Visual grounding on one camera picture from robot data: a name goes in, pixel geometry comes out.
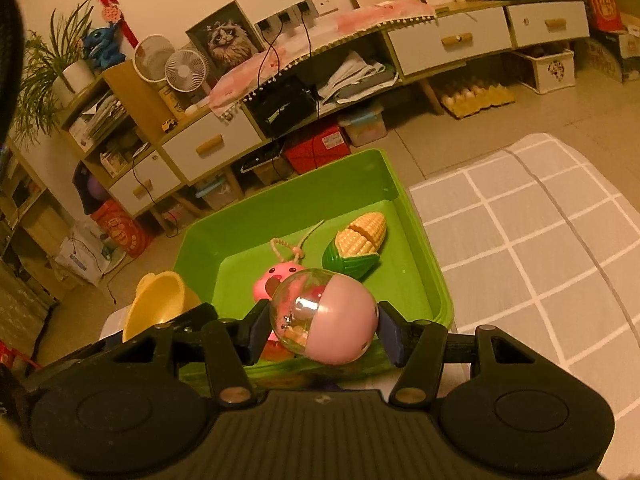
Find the yellow toy bowl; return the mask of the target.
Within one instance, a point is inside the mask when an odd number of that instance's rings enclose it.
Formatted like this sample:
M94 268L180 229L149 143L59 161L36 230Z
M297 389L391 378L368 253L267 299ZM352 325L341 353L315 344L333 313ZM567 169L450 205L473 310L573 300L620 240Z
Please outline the yellow toy bowl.
M174 271L148 273L139 281L136 296L126 316L122 341L148 328L178 318L201 304L196 292Z

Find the pink clear capsule ball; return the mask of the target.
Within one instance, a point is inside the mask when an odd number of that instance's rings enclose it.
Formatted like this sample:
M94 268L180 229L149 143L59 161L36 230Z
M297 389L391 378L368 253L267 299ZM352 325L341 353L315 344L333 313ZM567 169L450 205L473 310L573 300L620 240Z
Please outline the pink clear capsule ball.
M282 346L324 365L346 365L370 348L378 303L348 275L306 269L286 278L269 303L272 332Z

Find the pink pig toy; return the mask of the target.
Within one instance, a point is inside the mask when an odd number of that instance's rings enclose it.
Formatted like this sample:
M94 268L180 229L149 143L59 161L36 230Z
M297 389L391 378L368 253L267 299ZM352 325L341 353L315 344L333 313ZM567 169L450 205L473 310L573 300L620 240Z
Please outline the pink pig toy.
M302 260L305 258L304 244L311 234L320 228L324 223L320 220L312 226L299 240L293 244L283 238L273 238L270 240L270 247L277 258L277 262L262 274L253 286L253 297L255 301L271 300L280 284L291 275L304 270ZM264 350L260 358L268 362L282 362L292 359L294 354L288 351L280 343L278 337L271 333L267 339Z

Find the toy corn cob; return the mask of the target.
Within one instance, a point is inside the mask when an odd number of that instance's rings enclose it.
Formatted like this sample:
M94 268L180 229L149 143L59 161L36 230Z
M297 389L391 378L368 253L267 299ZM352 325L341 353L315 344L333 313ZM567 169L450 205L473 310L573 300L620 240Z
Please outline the toy corn cob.
M322 255L322 266L361 280L380 261L386 232L387 222L382 212L362 214L335 234Z

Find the grey checked table cloth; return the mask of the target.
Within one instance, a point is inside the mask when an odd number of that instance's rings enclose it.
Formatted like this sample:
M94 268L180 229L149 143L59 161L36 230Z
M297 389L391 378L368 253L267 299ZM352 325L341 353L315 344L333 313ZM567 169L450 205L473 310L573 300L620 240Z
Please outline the grey checked table cloth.
M405 189L448 288L450 326L497 326L597 390L615 416L601 474L638 474L638 211L547 133ZM151 246L132 274L175 272L184 233L176 248Z

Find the red paper bag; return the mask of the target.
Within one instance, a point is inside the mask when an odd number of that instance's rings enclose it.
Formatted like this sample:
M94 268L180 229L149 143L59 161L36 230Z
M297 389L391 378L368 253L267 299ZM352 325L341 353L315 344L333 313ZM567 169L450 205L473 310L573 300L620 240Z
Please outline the red paper bag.
M104 202L90 218L131 258L138 258L150 244L149 233L116 200Z

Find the wooden tv cabinet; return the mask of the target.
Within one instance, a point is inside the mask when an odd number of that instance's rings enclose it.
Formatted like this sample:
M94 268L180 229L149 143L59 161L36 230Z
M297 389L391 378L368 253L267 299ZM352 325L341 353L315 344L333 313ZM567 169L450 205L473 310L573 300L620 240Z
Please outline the wooden tv cabinet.
M340 110L341 102L319 102L316 90L349 53L390 62L390 85L401 87L473 58L584 38L589 32L586 6L580 0L450 3L434 9L434 20L370 32L308 58L242 101L229 120L209 109L209 95L193 112L176 117L162 99L163 85L146 82L127 61L108 68L81 92L63 114L62 125L70 128L79 107L94 96L114 96L120 113L108 123L107 133L129 126L137 137L138 154L126 157L110 174L96 161L100 150L93 146L81 166L109 198L130 216L138 216L260 144Z

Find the egg carton tray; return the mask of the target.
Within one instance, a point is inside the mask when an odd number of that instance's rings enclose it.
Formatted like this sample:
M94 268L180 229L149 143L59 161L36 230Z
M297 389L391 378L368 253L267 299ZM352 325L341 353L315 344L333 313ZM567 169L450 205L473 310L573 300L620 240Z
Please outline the egg carton tray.
M457 119L515 102L513 92L495 79L450 80L437 87L435 93L442 108Z

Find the white desk fan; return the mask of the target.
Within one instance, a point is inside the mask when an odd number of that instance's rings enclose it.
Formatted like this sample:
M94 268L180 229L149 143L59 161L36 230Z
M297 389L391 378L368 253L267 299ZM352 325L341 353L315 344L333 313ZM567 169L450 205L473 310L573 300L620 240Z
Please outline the white desk fan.
M165 64L165 77L171 88L179 92L210 91L207 82L208 64L198 51L175 51Z
M134 49L134 69L150 84L158 84L166 79L165 66L176 48L164 36L154 34L141 40Z

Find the pink cloth runner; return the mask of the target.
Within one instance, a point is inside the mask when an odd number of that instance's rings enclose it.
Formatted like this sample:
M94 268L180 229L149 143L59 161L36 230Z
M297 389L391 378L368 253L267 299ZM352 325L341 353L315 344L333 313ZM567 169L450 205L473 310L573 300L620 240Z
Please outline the pink cloth runner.
M274 47L253 55L222 76L209 93L209 109L217 117L229 120L242 101L308 58L370 32L428 22L434 18L434 6L412 0L390 0L317 18L308 32L296 32L279 39Z

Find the white storage crate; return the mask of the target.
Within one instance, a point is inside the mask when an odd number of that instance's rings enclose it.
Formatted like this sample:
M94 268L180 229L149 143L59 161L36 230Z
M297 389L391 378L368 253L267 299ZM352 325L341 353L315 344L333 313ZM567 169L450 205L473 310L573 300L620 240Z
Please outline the white storage crate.
M572 50L544 55L510 52L506 55L506 65L519 84L540 96L576 84Z

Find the potted green plant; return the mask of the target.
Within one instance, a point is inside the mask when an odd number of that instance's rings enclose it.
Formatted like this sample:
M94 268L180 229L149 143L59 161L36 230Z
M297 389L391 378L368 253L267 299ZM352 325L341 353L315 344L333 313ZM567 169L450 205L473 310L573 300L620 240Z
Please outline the potted green plant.
M55 128L53 84L59 79L66 90L72 88L63 72L85 58L84 40L92 26L92 11L91 0L79 3L69 16L53 10L48 38L34 30L27 32L25 63L12 122L12 138L16 144L31 146L38 142L40 133L52 134Z

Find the cat picture frame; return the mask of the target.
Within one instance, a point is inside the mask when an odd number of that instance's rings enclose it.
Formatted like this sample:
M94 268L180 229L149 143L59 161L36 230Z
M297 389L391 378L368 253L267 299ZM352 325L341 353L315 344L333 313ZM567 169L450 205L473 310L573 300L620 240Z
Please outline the cat picture frame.
M186 36L204 55L215 79L264 50L262 40L236 1L190 27Z

